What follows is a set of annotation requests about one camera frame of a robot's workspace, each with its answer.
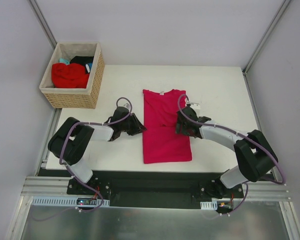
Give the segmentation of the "magenta pink t shirt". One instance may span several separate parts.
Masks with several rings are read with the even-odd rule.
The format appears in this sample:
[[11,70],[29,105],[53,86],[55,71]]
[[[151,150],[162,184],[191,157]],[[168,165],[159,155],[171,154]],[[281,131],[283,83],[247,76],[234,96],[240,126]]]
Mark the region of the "magenta pink t shirt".
[[185,90],[143,93],[143,118],[146,131],[142,134],[143,163],[175,163],[192,161],[190,138],[177,134],[178,104],[186,106]]

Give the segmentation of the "wicker basket with liner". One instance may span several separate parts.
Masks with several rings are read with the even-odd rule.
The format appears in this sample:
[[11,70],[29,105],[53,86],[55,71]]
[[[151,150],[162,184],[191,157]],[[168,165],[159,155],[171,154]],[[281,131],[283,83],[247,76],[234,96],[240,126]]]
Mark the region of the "wicker basket with liner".
[[[52,82],[52,66],[60,58],[71,60],[75,56],[93,57],[91,71],[86,88],[57,88]],[[40,91],[53,108],[94,109],[102,84],[105,63],[98,42],[58,42],[46,67]]]

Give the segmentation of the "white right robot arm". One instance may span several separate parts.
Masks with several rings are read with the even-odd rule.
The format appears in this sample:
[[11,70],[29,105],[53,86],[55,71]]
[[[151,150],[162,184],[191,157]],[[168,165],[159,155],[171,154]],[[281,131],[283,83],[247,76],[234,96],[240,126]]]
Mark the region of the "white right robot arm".
[[204,187],[206,194],[217,199],[227,197],[237,185],[257,182],[278,165],[278,158],[261,131],[240,133],[209,117],[198,117],[189,104],[177,112],[176,133],[213,141],[235,153],[237,166]]

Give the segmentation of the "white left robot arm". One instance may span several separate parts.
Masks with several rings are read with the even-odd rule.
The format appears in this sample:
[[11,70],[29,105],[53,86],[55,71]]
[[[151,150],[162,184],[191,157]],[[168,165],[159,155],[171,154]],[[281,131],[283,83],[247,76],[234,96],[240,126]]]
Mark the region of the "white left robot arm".
[[78,188],[89,195],[95,191],[96,183],[91,178],[93,171],[84,160],[91,141],[113,142],[127,133],[135,136],[147,128],[127,106],[118,106],[105,122],[81,122],[68,117],[48,143],[48,150],[59,159],[70,174],[79,180]]

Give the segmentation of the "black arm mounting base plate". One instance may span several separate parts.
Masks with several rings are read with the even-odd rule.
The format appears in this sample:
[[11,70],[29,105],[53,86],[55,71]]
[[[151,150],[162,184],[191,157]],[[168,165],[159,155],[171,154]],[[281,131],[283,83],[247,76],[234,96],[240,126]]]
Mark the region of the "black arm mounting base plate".
[[220,173],[94,171],[89,188],[68,182],[68,195],[93,196],[98,190],[112,207],[199,209]]

